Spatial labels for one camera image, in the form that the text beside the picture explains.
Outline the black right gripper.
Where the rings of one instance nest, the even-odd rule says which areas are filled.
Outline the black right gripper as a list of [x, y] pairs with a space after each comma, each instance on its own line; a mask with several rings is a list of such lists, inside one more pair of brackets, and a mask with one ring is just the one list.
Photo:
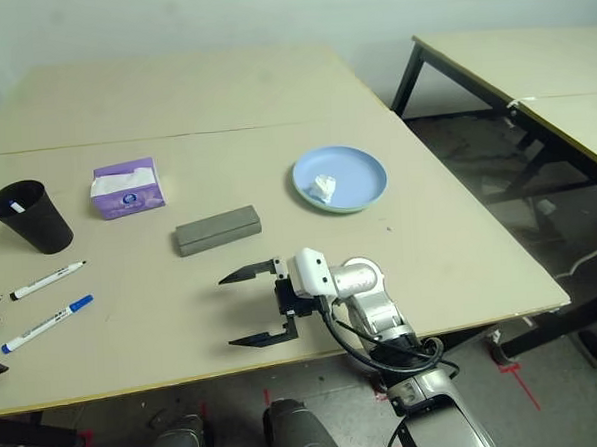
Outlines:
[[295, 294], [292, 281], [286, 278], [287, 265], [280, 258], [272, 258], [261, 263], [242, 266], [240, 269], [228, 274], [218, 283], [219, 285], [224, 285], [243, 282], [255, 279], [262, 273], [269, 273], [277, 278], [274, 292], [278, 301], [279, 313], [286, 315], [287, 320], [283, 324], [283, 332], [271, 335], [269, 332], [264, 331], [263, 333], [231, 340], [229, 342], [230, 345], [264, 348], [294, 340], [298, 337], [295, 317], [301, 318], [310, 316], [314, 312], [319, 314], [326, 312], [326, 303], [322, 302], [320, 296], [298, 296]]

